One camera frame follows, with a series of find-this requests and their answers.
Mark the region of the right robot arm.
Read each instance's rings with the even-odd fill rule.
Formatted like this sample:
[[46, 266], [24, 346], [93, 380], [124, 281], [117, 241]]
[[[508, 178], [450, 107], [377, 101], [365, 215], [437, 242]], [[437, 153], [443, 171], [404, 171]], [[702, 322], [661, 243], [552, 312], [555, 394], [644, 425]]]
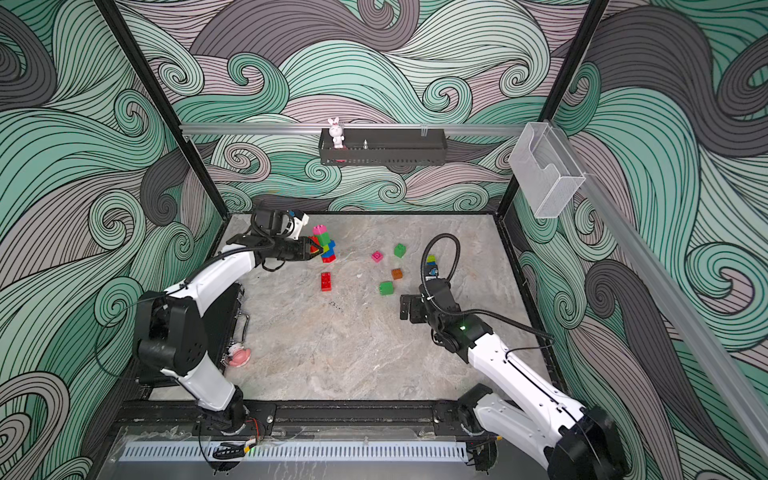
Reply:
[[586, 408], [526, 365], [478, 315], [461, 311], [445, 279], [400, 298], [400, 317], [425, 323], [434, 342], [490, 379], [461, 398], [472, 436], [493, 433], [526, 453], [551, 479], [621, 479], [629, 472], [619, 429], [600, 407]]

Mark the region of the blue lego brick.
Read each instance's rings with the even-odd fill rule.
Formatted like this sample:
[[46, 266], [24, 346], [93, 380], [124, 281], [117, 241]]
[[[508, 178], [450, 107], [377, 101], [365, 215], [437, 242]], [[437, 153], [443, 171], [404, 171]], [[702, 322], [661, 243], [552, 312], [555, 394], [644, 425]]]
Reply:
[[336, 260], [335, 255], [335, 242], [330, 240], [327, 245], [324, 246], [324, 252], [321, 255], [323, 263], [332, 263]]

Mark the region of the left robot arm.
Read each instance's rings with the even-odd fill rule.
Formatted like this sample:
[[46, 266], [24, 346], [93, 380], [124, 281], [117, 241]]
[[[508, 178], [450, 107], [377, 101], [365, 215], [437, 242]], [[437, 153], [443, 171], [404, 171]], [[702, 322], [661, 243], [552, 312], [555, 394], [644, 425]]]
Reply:
[[234, 236], [184, 280], [139, 298], [132, 355], [190, 394], [212, 429], [227, 436], [240, 433], [248, 416], [243, 393], [209, 357], [203, 317], [222, 293], [267, 259], [309, 261], [322, 252], [307, 236]]

